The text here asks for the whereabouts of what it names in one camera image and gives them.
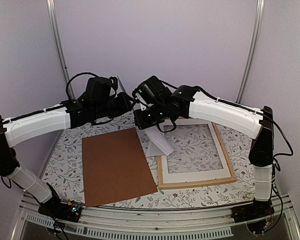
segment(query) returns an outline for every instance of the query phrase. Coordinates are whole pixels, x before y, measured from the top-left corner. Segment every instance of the light purple wall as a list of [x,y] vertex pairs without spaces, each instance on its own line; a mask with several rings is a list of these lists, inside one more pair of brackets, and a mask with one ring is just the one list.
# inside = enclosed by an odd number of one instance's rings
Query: light purple wall
[[[65,99],[45,0],[0,0],[0,115],[19,116]],[[42,170],[56,134],[17,146],[18,158]],[[0,240],[11,236],[22,192],[0,180]]]
[[[131,93],[157,75],[236,99],[256,1],[57,0],[55,5],[71,76],[119,75]],[[87,78],[75,80],[76,97]]]
[[[300,1],[266,1],[243,104],[273,108],[295,155],[278,157],[279,188],[289,193],[300,222]],[[279,133],[275,152],[287,151]]]

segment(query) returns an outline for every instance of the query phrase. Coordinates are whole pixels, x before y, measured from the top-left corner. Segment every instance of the cardboard sheet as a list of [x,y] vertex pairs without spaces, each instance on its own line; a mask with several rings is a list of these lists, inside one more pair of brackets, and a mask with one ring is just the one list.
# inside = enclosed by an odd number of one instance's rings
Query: cardboard sheet
[[86,207],[157,192],[135,128],[82,140]]

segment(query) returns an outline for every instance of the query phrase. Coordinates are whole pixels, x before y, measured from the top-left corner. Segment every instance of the wire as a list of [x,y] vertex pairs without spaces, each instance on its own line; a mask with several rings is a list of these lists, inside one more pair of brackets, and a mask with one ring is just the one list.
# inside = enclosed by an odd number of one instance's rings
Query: wire
[[59,106],[54,106],[54,107],[50,107],[50,108],[47,108],[45,110],[37,110],[37,111],[33,111],[33,112],[30,112],[30,113],[27,113],[27,114],[24,114],[24,115],[21,115],[21,116],[17,116],[17,117],[14,117],[14,118],[11,118],[9,120],[6,120],[4,122],[2,122],[0,124],[0,127],[2,127],[4,124],[8,124],[10,122],[14,122],[14,121],[17,121],[17,120],[20,120],[20,119],[24,119],[24,118],[28,118],[29,116],[33,116],[33,115],[36,115],[36,114],[42,114],[42,113],[45,113],[45,112],[50,112],[50,111],[54,111],[54,110],[57,110],[57,109],[60,109],[60,108],[64,108],[63,105],[59,105]]
[[178,89],[176,86],[173,86],[173,85],[171,85],[171,84],[169,84],[169,83],[167,83],[165,81],[160,80],[160,82],[162,82],[163,84],[165,84],[165,85],[167,85],[167,86],[169,86],[171,88]]
[[3,184],[4,184],[8,189],[11,189],[11,188],[12,188],[12,182],[11,182],[10,179],[9,179],[9,184],[10,184],[10,185],[7,185],[7,183],[4,181],[3,176],[1,176],[1,180],[2,180]]
[[175,121],[171,121],[171,122],[172,122],[172,124],[173,124],[173,128],[170,129],[170,130],[168,130],[168,131],[163,131],[163,130],[160,128],[160,124],[157,124],[156,126],[158,127],[158,129],[159,129],[160,132],[163,132],[163,133],[168,133],[168,132],[170,132],[170,131],[172,132],[172,131],[176,130],[177,125],[176,125]]
[[103,121],[103,122],[96,122],[96,123],[93,123],[92,126],[97,126],[97,125],[102,125],[102,124],[108,124],[110,121],[112,121],[114,118],[112,119],[109,119],[107,121]]
[[283,201],[282,201],[282,198],[281,198],[281,196],[279,195],[279,193],[274,189],[273,184],[272,184],[272,190],[274,191],[275,195],[277,195],[277,197],[280,199],[280,202],[281,202],[281,211],[280,211],[280,215],[279,215],[278,219],[276,220],[276,222],[273,223],[273,224],[271,225],[271,228],[267,228],[267,229],[264,231],[264,233],[270,231],[271,229],[273,229],[273,228],[277,225],[277,223],[279,222],[279,220],[280,220],[280,218],[281,218],[281,216],[282,216],[282,213],[283,213]]
[[[51,212],[50,212],[45,206],[43,206],[43,205],[39,202],[39,200],[38,200],[36,197],[34,197],[32,194],[31,194],[31,196],[32,196],[32,197],[35,199],[35,201],[40,205],[40,207],[42,207],[42,208],[44,209],[44,211],[48,214],[48,216],[49,216],[51,219],[53,219],[53,221],[54,221],[54,231],[56,231],[56,225],[57,225],[57,226],[61,229],[63,235],[64,235],[65,238],[66,238],[66,240],[69,240],[68,236],[66,235],[66,233],[65,233],[65,231],[64,231],[64,227],[60,224],[60,222],[57,221],[57,219],[56,219],[55,217],[53,217],[53,215],[51,214]],[[62,239],[58,236],[57,233],[54,233],[54,236],[56,236],[59,240],[62,240]]]
[[79,77],[79,76],[82,76],[82,75],[92,75],[92,76],[94,76],[94,77],[96,77],[96,78],[98,77],[96,74],[91,73],[91,72],[81,72],[81,73],[78,73],[78,74],[74,75],[74,76],[68,81],[68,83],[66,84],[66,87],[65,87],[65,92],[66,92],[66,95],[68,96],[68,99],[69,99],[69,100],[71,100],[71,95],[70,95],[70,91],[69,91],[69,86],[70,86],[71,82],[72,82],[75,78],[77,78],[77,77]]
[[275,163],[274,163],[275,168],[278,170],[278,172],[281,171],[281,167],[280,167],[279,162],[278,162],[278,160],[276,159],[276,157],[277,157],[277,156],[292,156],[292,155],[293,155],[293,149],[292,149],[292,146],[291,146],[290,142],[289,142],[288,139],[286,138],[284,132],[283,132],[282,129],[280,128],[280,126],[279,126],[272,118],[270,118],[269,116],[265,115],[264,113],[261,113],[261,112],[252,110],[252,109],[250,109],[250,108],[248,108],[248,107],[245,107],[245,106],[242,106],[242,105],[240,105],[240,104],[238,104],[238,103],[231,102],[231,101],[227,101],[227,100],[224,100],[224,99],[218,99],[217,97],[215,97],[215,96],[209,94],[209,93],[208,93],[207,91],[205,91],[202,87],[200,87],[200,86],[196,86],[196,87],[197,87],[201,92],[203,92],[205,95],[207,95],[209,98],[211,98],[211,99],[213,99],[213,100],[215,100],[215,101],[219,101],[219,102],[222,102],[222,103],[231,105],[231,106],[233,106],[233,107],[237,107],[237,108],[239,107],[239,108],[244,109],[244,110],[246,110],[246,111],[253,112],[253,113],[255,113],[255,114],[258,114],[258,115],[261,115],[261,116],[267,118],[270,122],[272,122],[272,123],[276,126],[276,128],[279,130],[281,136],[283,137],[283,139],[284,139],[285,143],[287,144],[287,146],[288,146],[288,148],[289,148],[289,151],[290,151],[290,153],[286,153],[286,152],[284,152],[284,153],[283,153],[283,152],[281,152],[281,153],[276,153],[276,154],[273,155],[273,157],[272,157],[272,158],[273,158],[273,161],[275,162]]

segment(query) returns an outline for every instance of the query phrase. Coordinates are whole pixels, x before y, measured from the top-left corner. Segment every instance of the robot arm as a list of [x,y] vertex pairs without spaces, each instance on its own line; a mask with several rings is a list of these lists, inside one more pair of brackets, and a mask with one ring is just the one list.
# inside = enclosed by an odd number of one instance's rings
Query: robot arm
[[86,91],[78,99],[63,101],[20,117],[2,119],[0,116],[0,176],[9,178],[32,194],[40,202],[40,213],[77,222],[81,210],[73,202],[62,203],[52,186],[41,181],[17,160],[13,147],[53,131],[73,129],[86,123],[99,125],[104,122],[97,122],[97,119],[113,119],[130,111],[131,98],[124,92],[116,95],[116,90],[115,78],[90,78]]
[[165,82],[152,76],[133,91],[133,97],[141,105],[141,109],[134,111],[138,128],[152,128],[152,131],[158,132],[159,124],[165,119],[174,122],[179,117],[191,117],[208,120],[246,134],[253,139],[249,160],[254,167],[255,198],[250,209],[237,209],[238,212],[245,212],[245,216],[237,217],[234,210],[234,218],[237,221],[246,221],[273,212],[270,202],[274,177],[272,109],[266,106],[262,110],[241,106],[214,97],[196,86],[182,85],[171,92],[163,83]]

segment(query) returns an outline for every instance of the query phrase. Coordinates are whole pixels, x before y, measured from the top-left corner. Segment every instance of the picture frame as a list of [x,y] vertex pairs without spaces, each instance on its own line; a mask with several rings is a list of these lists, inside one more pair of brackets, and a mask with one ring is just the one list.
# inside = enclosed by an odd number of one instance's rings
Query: picture frame
[[[236,181],[236,175],[229,158],[228,152],[225,148],[224,142],[221,138],[220,132],[216,124],[204,121],[200,119],[177,119],[177,126],[181,125],[208,125],[218,155],[221,160],[223,169],[197,171],[197,172],[183,172],[183,173],[168,173],[167,156],[161,155],[157,157],[158,160],[158,188],[160,190],[172,190],[172,189],[184,189],[184,188],[196,188],[206,187],[213,185],[229,184]],[[160,124],[160,128],[164,129],[164,126],[172,126],[170,120],[166,120]]]

